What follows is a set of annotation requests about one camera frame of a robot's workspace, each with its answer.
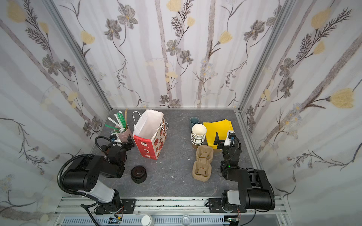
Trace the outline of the yellow paper napkins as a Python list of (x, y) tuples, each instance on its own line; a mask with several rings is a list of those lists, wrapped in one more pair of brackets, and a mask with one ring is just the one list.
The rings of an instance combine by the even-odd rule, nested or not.
[(206, 141), (207, 144), (213, 149), (217, 149), (217, 145), (214, 145), (216, 133), (218, 133), (219, 139), (225, 140), (228, 131), (234, 131), (232, 122), (225, 119), (218, 122), (204, 122), (206, 127)]

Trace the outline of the pink metal straw bucket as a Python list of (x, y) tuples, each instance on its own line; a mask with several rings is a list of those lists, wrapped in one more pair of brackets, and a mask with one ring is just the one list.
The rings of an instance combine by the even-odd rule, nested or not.
[(127, 143), (129, 137), (133, 137), (133, 134), (130, 127), (127, 127), (125, 132), (117, 133), (117, 142)]

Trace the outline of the stack of pulp cup carriers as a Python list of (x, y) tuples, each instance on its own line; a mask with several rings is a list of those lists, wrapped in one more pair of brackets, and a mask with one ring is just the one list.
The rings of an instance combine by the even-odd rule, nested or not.
[(192, 176), (194, 179), (206, 182), (212, 173), (211, 163), (214, 157), (214, 150), (210, 146), (201, 145), (196, 150), (196, 161), (193, 164)]

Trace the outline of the small teal cup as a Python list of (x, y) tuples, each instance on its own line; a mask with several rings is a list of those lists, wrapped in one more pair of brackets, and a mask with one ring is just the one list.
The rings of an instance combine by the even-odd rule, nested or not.
[(194, 125), (199, 123), (199, 118), (198, 117), (191, 117), (189, 119), (189, 125), (192, 128)]

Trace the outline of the brown paper straw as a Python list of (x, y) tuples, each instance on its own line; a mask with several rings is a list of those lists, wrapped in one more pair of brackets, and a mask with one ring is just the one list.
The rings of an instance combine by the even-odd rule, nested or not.
[(126, 126), (126, 128), (128, 129), (127, 111), (128, 111), (128, 109), (125, 109), (125, 111), (124, 111), (124, 120), (125, 120), (125, 126)]

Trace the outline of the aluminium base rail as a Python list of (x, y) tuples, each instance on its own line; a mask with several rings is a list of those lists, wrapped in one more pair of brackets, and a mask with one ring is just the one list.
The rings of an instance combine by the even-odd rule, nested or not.
[(240, 208), (226, 211), (219, 198), (212, 197), (140, 197), (123, 198), (123, 208), (118, 214), (93, 214), (100, 225), (132, 226), (140, 225), (141, 219), (149, 215), (155, 225), (276, 225), (291, 226), (287, 208), (280, 197), (272, 211), (242, 212)]

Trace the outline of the stack of paper cups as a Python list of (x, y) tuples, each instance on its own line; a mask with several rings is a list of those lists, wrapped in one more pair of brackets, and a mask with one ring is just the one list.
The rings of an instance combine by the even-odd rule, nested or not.
[(204, 144), (207, 129), (203, 124), (195, 124), (191, 130), (191, 144), (194, 149)]

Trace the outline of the stack of black cup lids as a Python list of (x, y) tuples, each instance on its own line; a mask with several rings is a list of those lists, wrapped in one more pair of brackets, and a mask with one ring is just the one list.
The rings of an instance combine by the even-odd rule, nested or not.
[(131, 179), (136, 184), (143, 183), (147, 178), (147, 171), (143, 166), (135, 166), (131, 170)]

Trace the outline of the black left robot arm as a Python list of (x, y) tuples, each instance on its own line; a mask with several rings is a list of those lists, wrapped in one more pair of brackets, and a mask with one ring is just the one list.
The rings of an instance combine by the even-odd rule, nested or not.
[(121, 199), (119, 192), (103, 184), (99, 177), (120, 179), (125, 171), (127, 151), (134, 147), (128, 136), (126, 143), (111, 141), (100, 147), (103, 155), (80, 154), (68, 160), (59, 170), (57, 183), (59, 188), (71, 195), (80, 195), (94, 201), (94, 204), (82, 207), (94, 214), (132, 214), (135, 199)]

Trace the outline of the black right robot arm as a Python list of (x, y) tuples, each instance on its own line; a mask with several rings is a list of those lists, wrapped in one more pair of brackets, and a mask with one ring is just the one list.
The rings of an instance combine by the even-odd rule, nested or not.
[(214, 145), (222, 150), (223, 160), (219, 173), (227, 181), (236, 182), (238, 189), (224, 190), (221, 198), (210, 198), (206, 203), (211, 213), (245, 213), (247, 210), (268, 212), (276, 206), (275, 193), (264, 170), (242, 168), (240, 140), (235, 132), (228, 131), (225, 139), (218, 133)]

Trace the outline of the green wrapped straw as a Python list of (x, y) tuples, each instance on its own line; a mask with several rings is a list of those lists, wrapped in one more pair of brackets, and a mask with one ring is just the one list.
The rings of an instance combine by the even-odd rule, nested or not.
[(118, 120), (120, 121), (121, 123), (121, 126), (122, 126), (122, 129), (125, 131), (127, 129), (127, 124), (125, 122), (125, 118), (123, 117), (123, 113), (122, 112), (118, 112), (117, 113), (117, 117), (118, 117)]

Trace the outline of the red white paper bag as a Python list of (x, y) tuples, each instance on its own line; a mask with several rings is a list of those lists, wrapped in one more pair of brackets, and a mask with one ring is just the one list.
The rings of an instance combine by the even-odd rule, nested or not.
[(157, 160), (167, 138), (168, 123), (162, 112), (147, 109), (133, 112), (133, 139), (142, 157)]

